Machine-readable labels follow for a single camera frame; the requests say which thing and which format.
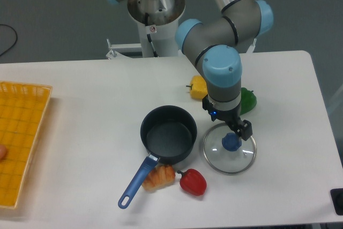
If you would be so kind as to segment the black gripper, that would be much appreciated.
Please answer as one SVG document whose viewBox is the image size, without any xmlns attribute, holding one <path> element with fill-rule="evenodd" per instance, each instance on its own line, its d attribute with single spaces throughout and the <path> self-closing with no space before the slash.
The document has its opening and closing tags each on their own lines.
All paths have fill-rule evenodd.
<svg viewBox="0 0 343 229">
<path fill-rule="evenodd" d="M 252 136 L 252 124 L 248 120 L 240 120 L 241 103 L 234 104 L 233 108 L 220 110 L 210 102 L 209 96 L 202 99 L 203 109 L 208 112 L 212 121 L 224 121 L 231 130 L 236 130 L 235 133 L 244 141 L 247 141 Z"/>
</svg>

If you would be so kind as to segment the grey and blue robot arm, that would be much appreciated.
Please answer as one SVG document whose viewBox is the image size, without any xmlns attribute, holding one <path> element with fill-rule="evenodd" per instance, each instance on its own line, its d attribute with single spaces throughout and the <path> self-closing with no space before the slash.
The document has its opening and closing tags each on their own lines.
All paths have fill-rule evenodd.
<svg viewBox="0 0 343 229">
<path fill-rule="evenodd" d="M 144 57 L 185 55 L 206 82 L 203 109 L 211 119 L 224 121 L 243 140 L 252 136 L 251 123 L 240 118 L 242 63 L 235 48 L 272 27 L 273 12 L 265 1 L 215 0 L 221 17 L 210 24 L 180 22 L 185 0 L 108 1 L 127 2 Z"/>
</svg>

